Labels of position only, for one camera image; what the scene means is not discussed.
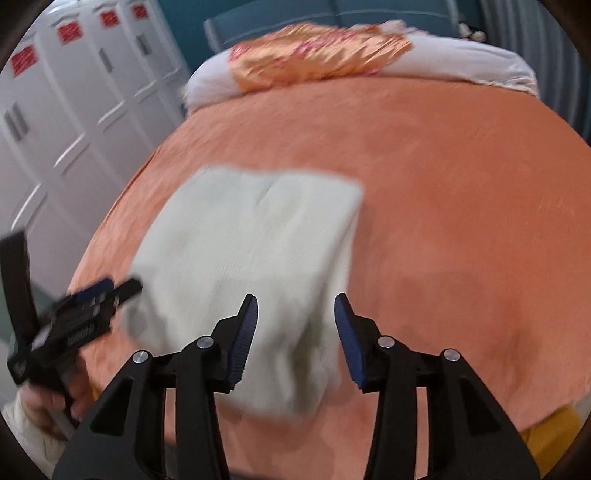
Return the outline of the person's left hand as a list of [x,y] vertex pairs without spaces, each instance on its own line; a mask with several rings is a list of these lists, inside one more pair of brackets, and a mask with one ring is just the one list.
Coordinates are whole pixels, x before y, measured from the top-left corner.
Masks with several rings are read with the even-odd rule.
[[[81,422],[95,401],[86,363],[81,355],[76,358],[68,391],[72,398],[70,415]],[[25,415],[36,427],[59,440],[70,437],[55,421],[56,415],[66,410],[66,401],[61,394],[43,386],[25,383],[19,388],[19,396]]]

